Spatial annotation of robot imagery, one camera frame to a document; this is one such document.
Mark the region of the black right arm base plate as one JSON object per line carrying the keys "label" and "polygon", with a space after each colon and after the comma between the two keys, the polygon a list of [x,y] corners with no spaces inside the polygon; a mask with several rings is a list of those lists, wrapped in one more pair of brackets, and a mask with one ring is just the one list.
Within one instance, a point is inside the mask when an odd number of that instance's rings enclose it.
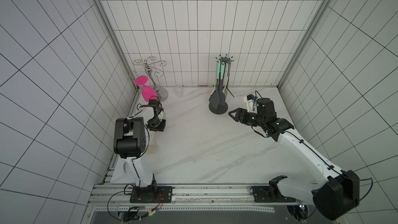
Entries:
{"label": "black right arm base plate", "polygon": [[252,186],[249,192],[256,203],[294,203],[295,198],[283,196],[277,187],[279,181],[285,178],[287,176],[281,175],[270,180],[268,186]]}

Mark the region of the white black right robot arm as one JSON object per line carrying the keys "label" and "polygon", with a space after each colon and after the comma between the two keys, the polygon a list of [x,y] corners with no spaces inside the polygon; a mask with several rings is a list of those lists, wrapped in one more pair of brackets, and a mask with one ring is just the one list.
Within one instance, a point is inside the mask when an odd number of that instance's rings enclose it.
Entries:
{"label": "white black right robot arm", "polygon": [[228,115],[252,128],[260,127],[264,138],[287,148],[305,166],[315,182],[301,184],[285,175],[271,179],[267,186],[253,188],[256,202],[304,202],[313,205],[325,218],[336,220],[360,204],[360,179],[344,171],[314,149],[284,118],[278,118],[269,98],[256,101],[255,113],[237,108]]}

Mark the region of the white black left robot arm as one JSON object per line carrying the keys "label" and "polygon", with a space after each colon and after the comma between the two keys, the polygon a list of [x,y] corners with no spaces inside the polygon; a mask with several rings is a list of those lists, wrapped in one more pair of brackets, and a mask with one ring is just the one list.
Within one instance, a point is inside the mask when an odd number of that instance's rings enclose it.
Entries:
{"label": "white black left robot arm", "polygon": [[114,153],[119,156],[112,184],[133,186],[136,196],[157,195],[157,183],[149,169],[144,166],[144,154],[151,133],[163,132],[166,120],[164,109],[156,96],[152,96],[146,105],[138,105],[138,112],[126,118],[119,118],[115,124]]}

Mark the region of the grey spatula mint handle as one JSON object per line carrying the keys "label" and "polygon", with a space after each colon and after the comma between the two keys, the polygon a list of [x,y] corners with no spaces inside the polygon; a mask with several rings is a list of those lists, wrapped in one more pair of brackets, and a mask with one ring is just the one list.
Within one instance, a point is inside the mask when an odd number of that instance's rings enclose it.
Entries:
{"label": "grey spatula mint handle", "polygon": [[215,90],[209,98],[210,106],[212,106],[213,108],[217,108],[220,105],[221,100],[225,99],[225,96],[222,96],[225,68],[225,62],[222,62],[221,60],[217,62]]}

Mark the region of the cream spatula mint handle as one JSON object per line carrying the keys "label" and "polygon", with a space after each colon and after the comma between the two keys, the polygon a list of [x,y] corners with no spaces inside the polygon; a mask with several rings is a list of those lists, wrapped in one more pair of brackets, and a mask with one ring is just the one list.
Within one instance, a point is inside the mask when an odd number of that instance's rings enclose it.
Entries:
{"label": "cream spatula mint handle", "polygon": [[[164,119],[164,110],[160,110],[159,112],[154,111],[152,108],[148,109],[148,113],[145,114],[144,120],[145,120],[145,126],[147,128],[147,122],[154,118],[154,117],[159,117],[160,119]],[[158,145],[156,144],[156,134],[158,132],[153,132],[148,130],[148,153],[154,153],[158,149]]]}

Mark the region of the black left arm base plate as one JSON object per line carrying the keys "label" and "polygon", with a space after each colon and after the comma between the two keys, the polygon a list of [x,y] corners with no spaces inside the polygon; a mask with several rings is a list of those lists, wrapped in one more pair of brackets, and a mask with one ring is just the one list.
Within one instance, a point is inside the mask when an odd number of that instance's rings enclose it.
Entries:
{"label": "black left arm base plate", "polygon": [[133,190],[130,203],[170,203],[173,196],[171,186],[148,186]]}

